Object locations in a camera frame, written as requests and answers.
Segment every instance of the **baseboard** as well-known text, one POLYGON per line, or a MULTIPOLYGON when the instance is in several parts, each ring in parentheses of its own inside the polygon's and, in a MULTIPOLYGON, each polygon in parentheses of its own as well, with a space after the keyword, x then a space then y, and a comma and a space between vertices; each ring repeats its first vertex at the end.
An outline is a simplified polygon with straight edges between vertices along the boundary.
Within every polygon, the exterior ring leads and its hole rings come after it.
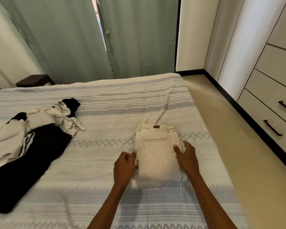
POLYGON ((206 72, 205 69, 196 69, 196 70, 188 70, 188 71, 176 71, 181 76, 187 75, 203 75, 206 72))
POLYGON ((258 123, 255 122, 255 120, 217 83, 217 81, 206 70, 204 70, 204 75, 286 166, 286 152, 263 130, 262 127, 259 126, 258 123))

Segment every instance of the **dark wooden nightstand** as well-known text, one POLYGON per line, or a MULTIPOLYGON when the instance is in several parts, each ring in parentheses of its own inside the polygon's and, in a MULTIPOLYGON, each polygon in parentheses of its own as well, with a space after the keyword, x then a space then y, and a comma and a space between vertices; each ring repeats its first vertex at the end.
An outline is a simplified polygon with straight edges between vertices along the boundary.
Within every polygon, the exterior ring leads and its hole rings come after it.
POLYGON ((25 79, 16 83, 16 86, 19 88, 40 87, 47 83, 55 85, 53 80, 51 80, 48 75, 30 75, 29 77, 26 77, 25 79))

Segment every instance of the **belt loop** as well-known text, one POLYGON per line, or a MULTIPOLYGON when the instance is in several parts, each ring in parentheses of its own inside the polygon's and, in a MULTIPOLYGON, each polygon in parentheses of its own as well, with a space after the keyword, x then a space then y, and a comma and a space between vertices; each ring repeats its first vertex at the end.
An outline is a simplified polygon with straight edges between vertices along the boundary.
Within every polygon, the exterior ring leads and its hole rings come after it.
POLYGON ((141 131, 142 123, 139 124, 138 132, 141 131))

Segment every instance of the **striped bedspread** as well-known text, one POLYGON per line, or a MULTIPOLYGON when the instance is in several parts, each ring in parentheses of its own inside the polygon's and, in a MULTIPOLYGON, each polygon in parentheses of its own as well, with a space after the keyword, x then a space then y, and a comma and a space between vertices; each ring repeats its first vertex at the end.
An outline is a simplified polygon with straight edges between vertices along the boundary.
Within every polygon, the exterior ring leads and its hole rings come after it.
MULTIPOLYGON (((87 131, 78 132, 13 212, 0 215, 0 229, 85 229, 110 192, 115 160, 134 148, 140 122, 174 123, 180 138, 196 148, 212 193, 238 228, 249 228, 217 147, 178 74, 0 90, 0 122, 72 97, 81 103, 76 117, 87 131)), ((178 182, 130 185, 112 228, 207 226, 191 184, 178 182)))

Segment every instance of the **pile of clothes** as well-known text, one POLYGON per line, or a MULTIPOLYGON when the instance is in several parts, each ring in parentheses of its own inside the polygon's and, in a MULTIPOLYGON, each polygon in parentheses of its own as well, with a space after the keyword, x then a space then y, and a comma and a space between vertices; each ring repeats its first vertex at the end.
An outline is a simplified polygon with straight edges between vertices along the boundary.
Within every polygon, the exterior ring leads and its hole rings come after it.
POLYGON ((16 203, 64 152, 79 130, 80 104, 64 99, 52 107, 20 112, 0 130, 0 213, 16 203))

